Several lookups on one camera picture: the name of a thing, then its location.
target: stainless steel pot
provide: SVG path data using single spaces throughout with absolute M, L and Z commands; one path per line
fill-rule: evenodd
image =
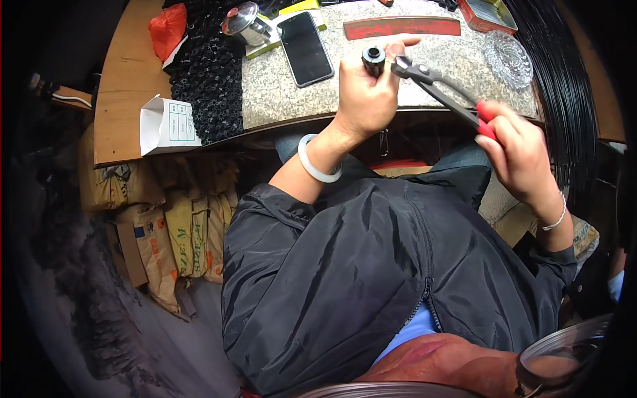
M 221 31 L 248 46 L 257 47 L 265 44 L 271 36 L 272 28 L 262 18 L 257 3 L 248 1 L 228 11 Z

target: pot lid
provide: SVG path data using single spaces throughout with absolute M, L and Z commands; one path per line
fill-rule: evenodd
M 241 32 L 257 18 L 259 6 L 257 3 L 247 1 L 237 7 L 230 9 L 225 15 L 221 31 L 227 36 L 234 36 Z

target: glass ashtray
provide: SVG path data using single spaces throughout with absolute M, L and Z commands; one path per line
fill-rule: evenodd
M 533 65 L 524 47 L 510 34 L 487 33 L 484 57 L 493 73 L 515 89 L 523 89 L 533 80 Z

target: silver bracelet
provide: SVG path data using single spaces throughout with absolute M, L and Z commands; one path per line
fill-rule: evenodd
M 305 170 L 318 181 L 321 181 L 324 183 L 336 182 L 338 181 L 339 178 L 341 178 L 341 175 L 343 174 L 343 170 L 342 170 L 343 163 L 341 162 L 338 164 L 338 167 L 336 168 L 334 174 L 332 175 L 321 173 L 310 162 L 308 153 L 305 151 L 305 146 L 307 145 L 308 141 L 316 136 L 318 136 L 318 134 L 307 134 L 303 136 L 303 138 L 301 138 L 301 140 L 299 141 L 299 159 L 301 160 L 301 164 L 303 165 Z
M 564 208 L 562 209 L 562 215 L 559 217 L 559 220 L 555 224 L 551 224 L 551 225 L 547 225 L 546 227 L 542 227 L 542 229 L 544 231 L 550 231 L 553 228 L 557 227 L 559 225 L 559 223 L 562 222 L 562 219 L 564 218 L 564 214 L 566 214 L 566 198 L 564 197 L 564 194 L 562 193 L 562 191 L 560 191 L 559 194 L 562 195 L 562 201 L 564 202 Z

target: pliers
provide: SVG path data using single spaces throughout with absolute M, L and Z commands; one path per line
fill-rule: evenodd
M 469 122 L 469 124 L 471 124 L 478 131 L 478 133 L 497 141 L 497 137 L 494 131 L 487 125 L 487 122 L 491 121 L 491 119 L 493 119 L 493 116 L 483 109 L 483 102 L 476 102 L 465 90 L 458 87 L 456 84 L 445 80 L 440 72 L 432 71 L 425 65 L 414 66 L 412 65 L 412 60 L 409 59 L 406 55 L 396 56 L 396 59 L 394 59 L 394 62 L 392 63 L 391 71 L 392 73 L 400 76 L 403 79 L 412 79 L 414 83 L 428 92 L 430 96 L 434 97 L 442 105 L 460 115 L 463 119 Z M 466 100 L 471 103 L 474 108 L 476 108 L 479 117 L 469 112 L 453 99 L 447 97 L 442 91 L 440 91 L 436 86 L 433 85 L 433 82 L 444 83 L 453 91 L 466 98 Z

